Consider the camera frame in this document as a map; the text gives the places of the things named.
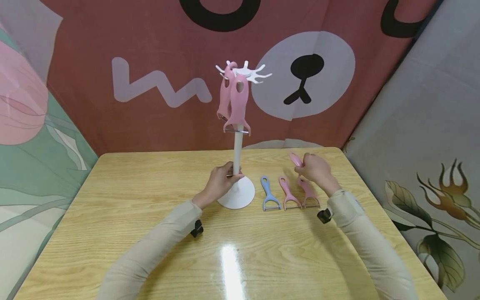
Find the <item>bear nose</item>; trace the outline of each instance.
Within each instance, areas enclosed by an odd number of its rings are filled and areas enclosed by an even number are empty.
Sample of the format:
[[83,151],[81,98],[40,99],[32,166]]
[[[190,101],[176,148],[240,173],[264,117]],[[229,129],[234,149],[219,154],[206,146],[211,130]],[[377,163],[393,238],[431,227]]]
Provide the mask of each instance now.
[[305,80],[318,74],[324,65],[324,59],[318,54],[303,55],[293,61],[290,71],[293,76]]

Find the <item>left hand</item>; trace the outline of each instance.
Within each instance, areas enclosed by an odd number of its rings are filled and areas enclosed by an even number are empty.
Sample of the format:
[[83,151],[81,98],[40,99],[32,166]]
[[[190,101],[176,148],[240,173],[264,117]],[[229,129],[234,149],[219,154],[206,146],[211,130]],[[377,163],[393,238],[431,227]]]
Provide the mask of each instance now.
[[210,173],[204,190],[192,199],[193,204],[204,209],[225,195],[233,184],[244,177],[242,173],[233,175],[233,162],[229,161],[221,167],[215,167]]

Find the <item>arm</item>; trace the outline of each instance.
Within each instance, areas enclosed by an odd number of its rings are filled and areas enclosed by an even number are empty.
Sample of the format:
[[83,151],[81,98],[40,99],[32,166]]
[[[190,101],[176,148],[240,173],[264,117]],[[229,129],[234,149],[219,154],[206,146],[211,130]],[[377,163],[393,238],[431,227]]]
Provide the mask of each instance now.
[[175,207],[108,270],[96,299],[137,299],[150,272],[195,228],[201,215],[191,200]]
[[337,190],[328,199],[337,226],[345,233],[363,263],[381,300],[418,300],[405,264],[370,222],[355,197]]
[[176,206],[147,235],[133,245],[108,271],[97,300],[137,299],[142,285],[168,252],[192,230],[202,210],[225,195],[243,175],[232,175],[233,163],[216,167],[205,189]]
[[365,215],[355,197],[344,191],[321,157],[306,153],[295,171],[315,182],[328,195],[337,226],[348,237],[367,267],[381,300],[418,300],[403,261]]

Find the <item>fabric backdrop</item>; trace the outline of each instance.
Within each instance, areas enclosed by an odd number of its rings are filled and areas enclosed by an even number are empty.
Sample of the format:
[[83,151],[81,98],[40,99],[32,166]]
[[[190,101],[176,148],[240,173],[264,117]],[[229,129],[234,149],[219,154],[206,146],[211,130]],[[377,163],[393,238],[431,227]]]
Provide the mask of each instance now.
[[[226,60],[273,73],[251,87],[245,146],[341,147],[434,2],[1,0],[0,19],[98,155],[231,148]],[[305,72],[312,101],[284,104]]]
[[11,300],[96,155],[0,25],[0,300]]
[[480,2],[444,1],[344,149],[450,300],[479,300]]

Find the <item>white stand base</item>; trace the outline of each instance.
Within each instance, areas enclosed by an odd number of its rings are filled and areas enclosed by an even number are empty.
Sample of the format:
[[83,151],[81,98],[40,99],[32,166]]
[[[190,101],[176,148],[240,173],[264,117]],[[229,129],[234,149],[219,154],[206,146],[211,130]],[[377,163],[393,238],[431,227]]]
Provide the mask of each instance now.
[[240,179],[218,202],[230,209],[244,208],[255,197],[255,186],[248,177]]

